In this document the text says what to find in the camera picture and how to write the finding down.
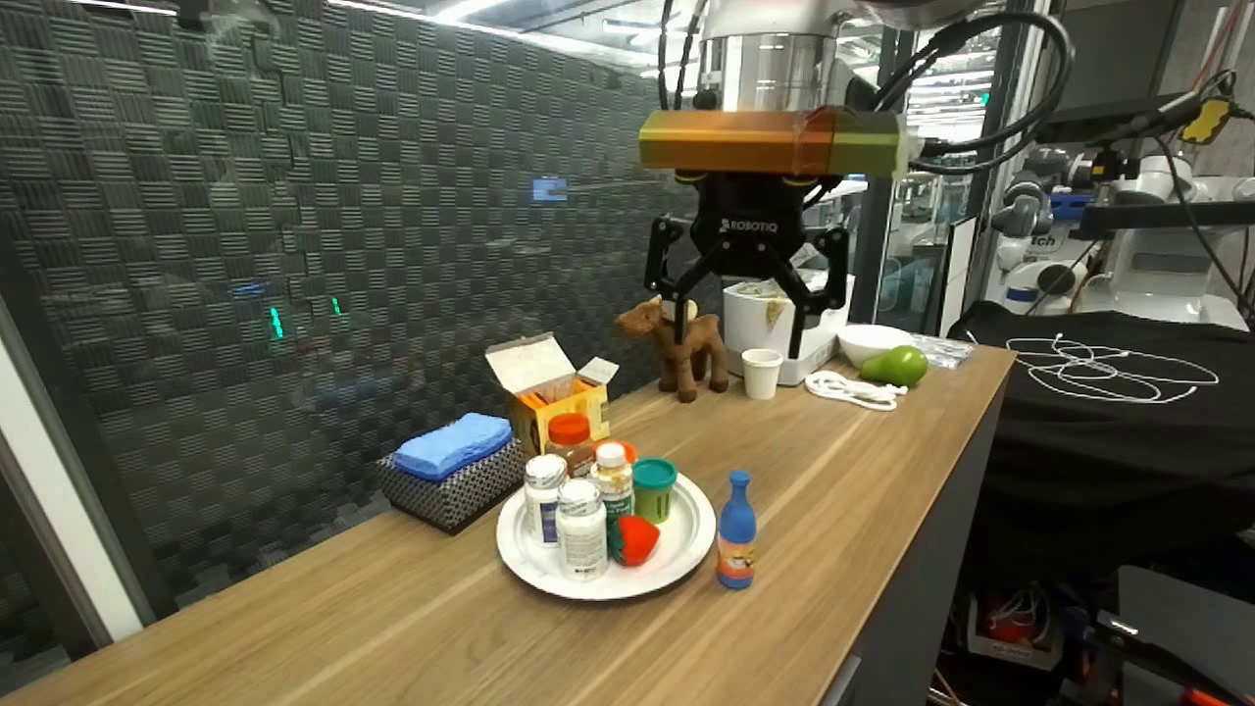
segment black cloth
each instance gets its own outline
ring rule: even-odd
[[[969,542],[974,578],[1114,571],[1255,524],[1251,334],[1114,311],[1020,316],[981,301],[950,336],[1020,351]],[[1113,401],[1156,395],[1180,399]]]

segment toy ketchup bottle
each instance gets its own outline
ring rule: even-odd
[[[719,583],[740,591],[749,588],[754,581],[754,535],[758,534],[758,520],[745,498],[749,474],[732,472],[729,480],[732,498],[719,513],[719,566],[715,573]]]

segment stuffed toy camel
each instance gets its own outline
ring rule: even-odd
[[[707,357],[710,362],[710,391],[728,390],[728,351],[719,337],[719,316],[697,315],[697,303],[689,301],[688,325],[684,326],[684,344],[675,344],[675,325],[665,315],[663,297],[655,296],[638,303],[633,310],[619,313],[615,325],[625,335],[653,336],[663,360],[663,377],[658,389],[675,393],[680,403],[698,399],[698,382],[705,379]]]

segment green pear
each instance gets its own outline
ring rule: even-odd
[[[899,387],[915,387],[929,372],[929,360],[914,345],[899,345],[863,364],[858,377],[871,382],[887,382]]]

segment white plate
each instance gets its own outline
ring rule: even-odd
[[[702,563],[714,543],[714,508],[693,482],[680,475],[671,494],[671,514],[649,561],[621,567],[610,561],[605,574],[577,582],[562,576],[557,548],[536,540],[525,523],[523,492],[510,497],[497,517],[497,552],[518,578],[553,596],[576,601],[615,601],[665,588]]]

